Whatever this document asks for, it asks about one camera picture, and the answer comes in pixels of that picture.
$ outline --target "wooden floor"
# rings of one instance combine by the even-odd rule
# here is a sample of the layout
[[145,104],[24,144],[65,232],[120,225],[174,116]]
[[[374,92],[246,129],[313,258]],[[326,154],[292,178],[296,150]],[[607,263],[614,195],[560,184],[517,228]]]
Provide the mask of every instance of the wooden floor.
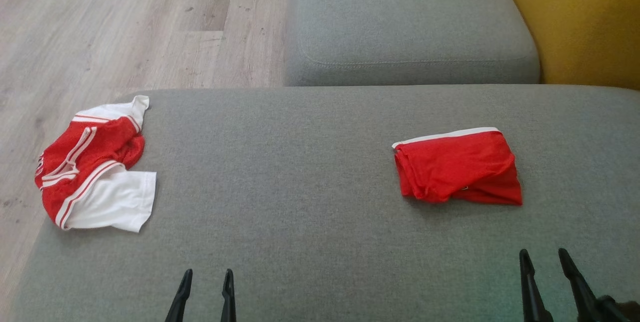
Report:
[[83,108],[282,85],[286,0],[0,0],[0,322],[46,216],[36,160]]

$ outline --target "yellow wall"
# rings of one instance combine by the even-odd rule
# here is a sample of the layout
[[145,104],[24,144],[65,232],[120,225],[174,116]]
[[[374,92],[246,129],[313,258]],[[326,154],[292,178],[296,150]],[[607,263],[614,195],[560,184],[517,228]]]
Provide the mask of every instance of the yellow wall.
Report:
[[545,83],[640,90],[640,0],[514,0]]

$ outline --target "gray upholstery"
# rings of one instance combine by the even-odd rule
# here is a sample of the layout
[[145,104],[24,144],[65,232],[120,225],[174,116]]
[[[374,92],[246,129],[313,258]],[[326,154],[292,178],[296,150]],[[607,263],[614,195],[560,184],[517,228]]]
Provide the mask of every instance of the gray upholstery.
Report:
[[[226,268],[238,321],[522,319],[527,248],[547,308],[575,320],[557,249],[596,294],[640,300],[640,93],[583,86],[149,92],[158,172],[140,234],[46,224],[18,320],[162,321],[194,269],[185,322],[217,321]],[[524,205],[403,199],[391,144],[501,129]]]
[[291,0],[290,85],[537,83],[512,0]]

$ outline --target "white stripe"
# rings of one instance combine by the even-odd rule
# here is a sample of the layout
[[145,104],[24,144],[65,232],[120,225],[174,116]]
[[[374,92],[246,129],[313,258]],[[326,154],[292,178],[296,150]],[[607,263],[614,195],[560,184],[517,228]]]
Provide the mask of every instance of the white stripe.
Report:
[[80,135],[80,138],[78,139],[78,142],[75,144],[75,146],[73,147],[73,149],[71,149],[69,151],[69,153],[66,155],[66,158],[64,158],[64,161],[62,161],[62,163],[55,168],[55,170],[49,172],[48,174],[46,174],[45,176],[43,176],[42,178],[47,178],[47,177],[55,177],[56,174],[58,172],[60,172],[60,170],[62,170],[67,163],[69,162],[69,158],[71,157],[71,155],[73,153],[75,153],[75,151],[77,149],[80,148],[80,146],[82,146],[82,144],[84,144],[85,140],[87,139],[87,136],[91,133],[91,129],[90,128],[84,128],[84,131],[82,131],[82,135]]
[[77,172],[77,171],[68,171],[68,172],[64,172],[64,174],[58,174],[58,175],[55,175],[55,176],[45,176],[45,177],[42,177],[42,181],[50,181],[50,180],[52,180],[52,179],[59,179],[59,178],[60,178],[60,177],[62,177],[62,176],[66,176],[66,175],[75,175],[75,174],[78,174],[78,172]]
[[64,179],[70,179],[73,180],[74,178],[76,178],[77,174],[71,174],[71,175],[65,175],[65,176],[61,176],[58,177],[57,179],[53,180],[53,181],[42,181],[42,187],[50,187],[55,185],[56,183],[59,183],[60,181],[64,180]]
[[131,121],[131,124],[133,125],[133,128],[135,129],[135,132],[140,132],[138,129],[138,123],[133,119],[133,117],[131,116],[126,116],[128,118],[129,121]]
[[483,132],[490,132],[490,131],[500,132],[496,128],[461,129],[461,130],[453,131],[453,132],[450,132],[450,133],[441,133],[439,135],[422,136],[422,137],[412,138],[411,140],[396,142],[395,144],[391,145],[391,147],[393,147],[393,149],[395,149],[396,146],[398,146],[398,145],[411,144],[412,142],[435,140],[437,138],[444,138],[444,137],[467,136],[467,135],[473,135],[473,134],[476,134],[476,133],[483,133]]
[[82,146],[80,146],[80,149],[78,149],[69,159],[69,163],[73,165],[73,168],[75,169],[75,165],[76,165],[76,160],[78,158],[78,156],[80,156],[80,154],[82,154],[82,152],[87,149],[87,147],[89,147],[89,144],[91,144],[91,141],[94,139],[94,137],[96,136],[96,131],[98,131],[97,127],[92,127],[91,128],[91,133],[89,134],[89,137],[87,138],[87,140],[84,142],[84,144],[82,144]]
[[[71,201],[73,201],[75,199],[80,199],[82,196],[87,194],[87,192],[90,190],[89,185],[92,185],[94,183],[94,181],[98,177],[102,176],[102,174],[104,174],[105,172],[110,170],[110,169],[105,169],[104,171],[101,172],[101,170],[104,167],[107,167],[109,164],[112,164],[112,167],[119,166],[119,165],[123,166],[118,161],[110,160],[110,161],[103,162],[103,163],[100,164],[100,166],[96,167],[91,172],[91,174],[89,174],[89,176],[87,176],[87,178],[84,180],[84,182],[82,182],[80,187],[78,187],[78,189],[75,190],[75,192],[73,192],[73,194],[71,194],[71,196],[69,196],[66,199],[64,199],[64,202],[62,203],[62,206],[60,207],[60,210],[57,211],[57,215],[55,216],[55,224],[60,226],[60,228],[64,229],[64,221],[62,221],[62,217],[65,215],[65,212],[67,211],[67,208],[69,207],[69,204],[71,203]],[[71,210],[69,210],[69,213],[66,214],[67,218],[69,217],[70,213],[71,213]]]

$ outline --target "gray cushion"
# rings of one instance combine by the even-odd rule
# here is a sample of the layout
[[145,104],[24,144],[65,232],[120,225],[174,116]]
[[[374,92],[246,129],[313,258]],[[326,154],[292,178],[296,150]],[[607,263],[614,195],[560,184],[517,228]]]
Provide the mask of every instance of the gray cushion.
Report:
[[512,0],[291,0],[290,85],[537,83]]
[[[19,321],[215,321],[233,268],[238,320],[522,319],[528,249],[556,321],[575,320],[557,249],[596,294],[640,300],[640,93],[548,85],[148,92],[157,198],[140,234],[39,235]],[[524,205],[403,199],[391,144],[502,130]]]

